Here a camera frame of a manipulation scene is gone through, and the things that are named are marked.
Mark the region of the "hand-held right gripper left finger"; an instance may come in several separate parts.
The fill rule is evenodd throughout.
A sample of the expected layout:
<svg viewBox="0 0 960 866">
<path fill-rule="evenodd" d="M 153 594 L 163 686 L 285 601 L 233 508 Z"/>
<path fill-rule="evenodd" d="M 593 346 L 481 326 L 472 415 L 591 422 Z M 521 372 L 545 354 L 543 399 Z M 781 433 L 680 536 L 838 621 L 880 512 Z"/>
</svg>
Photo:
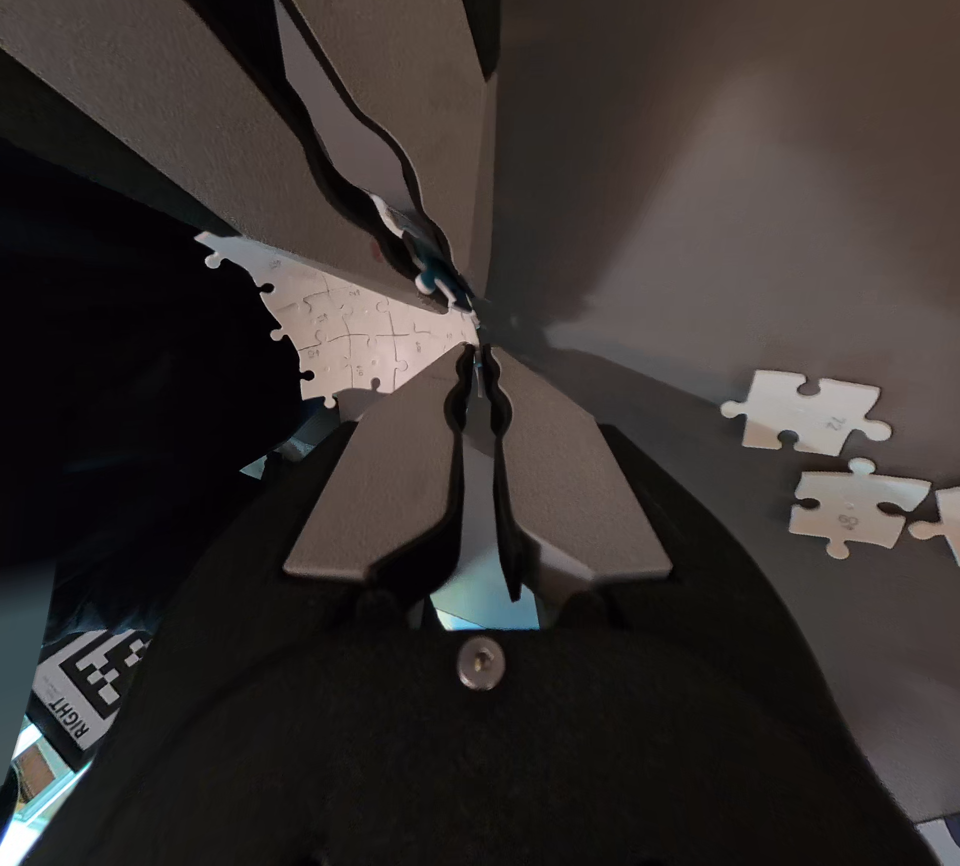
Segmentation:
<svg viewBox="0 0 960 866">
<path fill-rule="evenodd" d="M 286 574 L 387 590 L 403 608 L 447 581 L 461 552 L 474 356 L 459 344 L 360 416 Z"/>
</svg>

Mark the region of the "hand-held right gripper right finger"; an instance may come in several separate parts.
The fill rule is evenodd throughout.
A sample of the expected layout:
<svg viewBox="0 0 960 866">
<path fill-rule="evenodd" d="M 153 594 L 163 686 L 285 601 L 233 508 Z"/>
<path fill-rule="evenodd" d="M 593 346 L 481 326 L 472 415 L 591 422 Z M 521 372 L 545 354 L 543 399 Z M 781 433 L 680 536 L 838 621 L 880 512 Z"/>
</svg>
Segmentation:
<svg viewBox="0 0 960 866">
<path fill-rule="evenodd" d="M 595 417 L 503 347 L 486 346 L 492 502 L 510 600 L 553 625 L 625 628 L 612 587 L 673 569 Z"/>
</svg>

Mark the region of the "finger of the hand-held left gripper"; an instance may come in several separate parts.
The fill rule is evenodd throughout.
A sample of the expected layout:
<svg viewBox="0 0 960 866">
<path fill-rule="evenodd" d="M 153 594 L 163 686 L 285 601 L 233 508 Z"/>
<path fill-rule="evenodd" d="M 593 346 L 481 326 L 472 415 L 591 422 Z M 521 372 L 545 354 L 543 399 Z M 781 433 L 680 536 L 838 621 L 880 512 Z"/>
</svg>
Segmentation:
<svg viewBox="0 0 960 866">
<path fill-rule="evenodd" d="M 409 305 L 387 239 L 318 181 L 304 145 L 183 0 L 2 0 L 2 51 L 219 221 L 258 244 Z"/>
<path fill-rule="evenodd" d="M 464 0 L 273 0 L 286 77 L 333 170 L 430 227 L 483 296 L 498 105 Z"/>
</svg>

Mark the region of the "partly built puzzle ball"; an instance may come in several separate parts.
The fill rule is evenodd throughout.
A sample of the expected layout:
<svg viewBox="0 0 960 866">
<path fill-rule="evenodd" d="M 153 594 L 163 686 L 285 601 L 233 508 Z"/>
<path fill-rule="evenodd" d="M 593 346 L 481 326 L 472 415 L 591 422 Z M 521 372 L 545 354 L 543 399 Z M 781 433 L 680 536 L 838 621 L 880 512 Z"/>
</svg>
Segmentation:
<svg viewBox="0 0 960 866">
<path fill-rule="evenodd" d="M 278 325 L 270 336 L 294 346 L 302 398 L 320 398 L 328 408 L 350 388 L 394 392 L 453 347 L 478 344 L 474 291 L 427 238 L 417 210 L 390 194 L 364 194 L 388 237 L 410 252 L 414 293 L 438 296 L 444 312 L 249 237 L 209 231 L 195 237 L 207 249 L 210 269 L 230 262 L 248 273 Z"/>
</svg>

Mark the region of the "person's dark-clothed torso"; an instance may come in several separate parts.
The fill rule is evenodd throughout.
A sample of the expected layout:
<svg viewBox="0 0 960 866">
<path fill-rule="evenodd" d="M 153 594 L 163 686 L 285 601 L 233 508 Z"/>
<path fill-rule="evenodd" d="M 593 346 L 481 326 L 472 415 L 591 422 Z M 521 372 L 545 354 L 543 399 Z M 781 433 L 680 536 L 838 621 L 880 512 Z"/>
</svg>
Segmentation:
<svg viewBox="0 0 960 866">
<path fill-rule="evenodd" d="M 2 583 L 51 563 L 45 644 L 154 630 L 312 414 L 246 271 L 2 141 Z"/>
</svg>

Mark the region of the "black white printed tag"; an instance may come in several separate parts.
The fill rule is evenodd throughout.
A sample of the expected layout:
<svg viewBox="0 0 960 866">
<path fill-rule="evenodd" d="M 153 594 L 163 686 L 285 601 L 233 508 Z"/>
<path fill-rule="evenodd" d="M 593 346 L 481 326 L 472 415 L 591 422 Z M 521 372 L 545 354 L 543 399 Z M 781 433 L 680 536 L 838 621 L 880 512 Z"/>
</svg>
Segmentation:
<svg viewBox="0 0 960 866">
<path fill-rule="evenodd" d="M 153 638 L 95 630 L 42 648 L 27 716 L 72 768 L 89 760 L 114 724 Z"/>
</svg>

